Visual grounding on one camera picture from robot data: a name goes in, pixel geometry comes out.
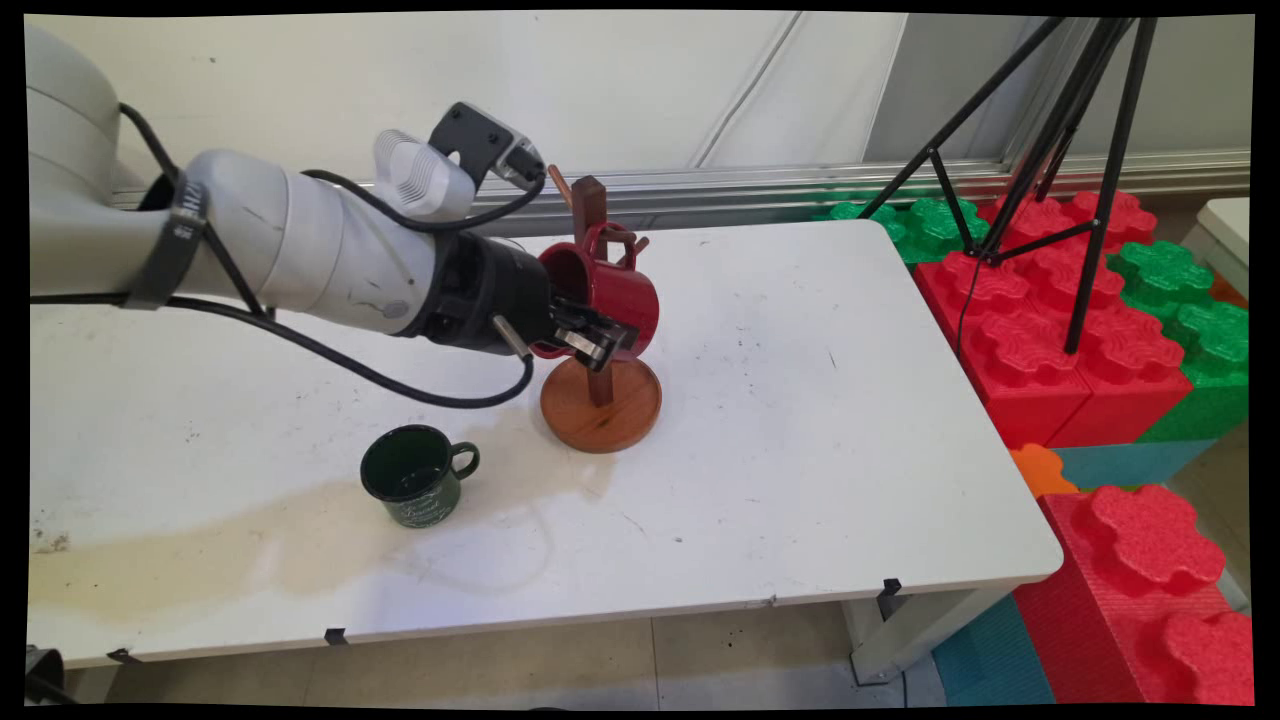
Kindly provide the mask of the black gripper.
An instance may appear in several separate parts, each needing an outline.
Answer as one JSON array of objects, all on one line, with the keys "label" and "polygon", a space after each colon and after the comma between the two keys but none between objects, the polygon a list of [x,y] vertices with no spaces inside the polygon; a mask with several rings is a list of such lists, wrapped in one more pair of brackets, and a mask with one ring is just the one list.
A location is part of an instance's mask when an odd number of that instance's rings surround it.
[{"label": "black gripper", "polygon": [[485,354],[511,355],[493,324],[502,316],[529,346],[550,340],[589,372],[602,372],[620,348],[632,348],[639,328],[589,304],[553,296],[541,263],[521,249],[479,234],[435,237],[428,296],[406,337]]}]

